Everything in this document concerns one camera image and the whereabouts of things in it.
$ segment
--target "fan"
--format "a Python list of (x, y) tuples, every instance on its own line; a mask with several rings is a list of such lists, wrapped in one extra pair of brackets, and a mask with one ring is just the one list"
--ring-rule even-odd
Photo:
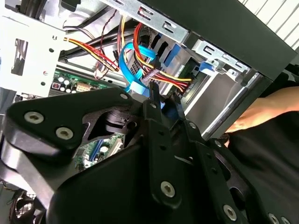
[(46, 209), (37, 198), (31, 198), (25, 190), (17, 190), (10, 209), (11, 224), (45, 224)]

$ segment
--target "metal screw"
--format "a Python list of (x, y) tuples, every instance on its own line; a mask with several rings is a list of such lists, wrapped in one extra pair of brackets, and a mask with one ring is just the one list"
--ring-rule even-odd
[(167, 197), (174, 197), (176, 191), (173, 185), (167, 181), (163, 181), (161, 183), (161, 190)]
[(128, 99), (128, 96), (126, 94), (121, 93), (121, 98)]
[(285, 217), (281, 217), (281, 220), (284, 222), (284, 224), (291, 224), (290, 222), (289, 222), (289, 220), (287, 220)]
[(31, 124), (40, 124), (43, 122), (44, 117), (41, 113), (30, 111), (24, 115), (24, 119)]
[(190, 122), (189, 125), (190, 125), (192, 128), (196, 129), (196, 125), (193, 124), (192, 122)]
[(237, 215), (236, 215), (235, 211), (229, 205), (227, 205), (227, 204), (224, 205), (223, 206), (223, 211), (224, 211), (224, 213), (227, 215), (227, 217), (230, 220), (232, 220), (232, 221), (236, 221), (237, 220)]
[(222, 147), (221, 143), (217, 140), (215, 140), (215, 144), (218, 146), (218, 147)]
[(56, 130), (56, 136), (60, 139), (68, 140), (74, 136), (74, 133), (67, 127), (60, 127)]
[(150, 103), (149, 105), (151, 105), (154, 108), (157, 108), (157, 106), (155, 104), (153, 104), (153, 103)]
[(272, 213), (269, 213), (269, 218), (273, 224), (279, 224), (279, 220)]

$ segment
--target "metal bracket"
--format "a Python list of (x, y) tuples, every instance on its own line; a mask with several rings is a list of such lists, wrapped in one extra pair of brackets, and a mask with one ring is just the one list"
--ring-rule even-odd
[(138, 0), (101, 1), (178, 43), (183, 43), (189, 35), (188, 30)]
[[(14, 91), (47, 97), (65, 32), (3, 6), (0, 24), (5, 30), (0, 49), (0, 86)], [(13, 74), (16, 39), (28, 42), (23, 73)]]

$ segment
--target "yellow wire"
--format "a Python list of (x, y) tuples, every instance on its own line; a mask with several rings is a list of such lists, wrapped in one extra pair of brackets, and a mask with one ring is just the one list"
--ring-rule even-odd
[[(125, 35), (124, 35), (125, 23), (126, 23), (126, 16), (124, 15), (121, 20), (121, 44), (122, 44), (122, 47), (125, 46)], [(124, 52), (124, 56), (125, 56), (126, 62), (128, 62), (126, 51)]]
[[(152, 66), (151, 64), (148, 64), (146, 63), (144, 60), (142, 60), (137, 54), (136, 54), (136, 58), (145, 66), (147, 67), (150, 67), (151, 69), (154, 69), (154, 66)], [(159, 71), (159, 73), (161, 73), (162, 75), (168, 77), (168, 78), (171, 78), (171, 79), (174, 79), (174, 80), (177, 80), (177, 81), (192, 81), (192, 79), (190, 78), (176, 78), (176, 77), (173, 77), (171, 75), (168, 75), (167, 73), (163, 72), (163, 71)]]
[(110, 64), (108, 64), (107, 62), (105, 62), (104, 60), (102, 60), (99, 56), (97, 56), (95, 53), (93, 53), (90, 49), (86, 48), (84, 45), (73, 41), (73, 40), (67, 40), (67, 38), (64, 39), (65, 41), (69, 41), (75, 45), (78, 45), (79, 47), (83, 48), (84, 50), (86, 50), (89, 54), (91, 54), (93, 57), (95, 57), (97, 60), (99, 60), (101, 63), (103, 63), (105, 66), (107, 66), (110, 70), (112, 71), (117, 71), (115, 68), (113, 68)]
[(122, 44), (122, 47), (125, 46), (125, 36), (124, 36), (124, 32), (125, 32), (125, 20), (126, 19), (126, 16), (123, 16), (122, 20), (121, 20), (121, 44)]
[(165, 73), (165, 72), (163, 72), (163, 71), (160, 71), (160, 73), (161, 73), (162, 75), (164, 75), (164, 76), (166, 76), (166, 77), (168, 77), (168, 78), (172, 78), (172, 79), (174, 79), (174, 80), (178, 80), (178, 81), (192, 81), (192, 79), (190, 79), (190, 78), (175, 78), (175, 77), (173, 77), (173, 76), (171, 76), (171, 75), (168, 75), (167, 73)]
[(174, 85), (175, 87), (179, 88), (179, 90), (181, 90), (181, 92), (183, 92), (183, 89), (180, 86), (178, 86), (178, 85), (176, 85), (176, 84), (174, 84), (172, 82), (169, 82), (169, 81), (166, 81), (166, 80), (162, 80), (162, 79), (159, 79), (159, 78), (151, 78), (151, 79), (154, 79), (154, 80), (157, 80), (157, 81), (160, 81), (160, 82), (169, 83), (171, 85)]

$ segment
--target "person's arm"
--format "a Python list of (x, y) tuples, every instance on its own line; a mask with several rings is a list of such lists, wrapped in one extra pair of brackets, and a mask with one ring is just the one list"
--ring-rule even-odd
[(280, 89), (265, 98), (258, 98), (227, 132), (254, 127), (290, 111), (299, 111), (299, 86)]

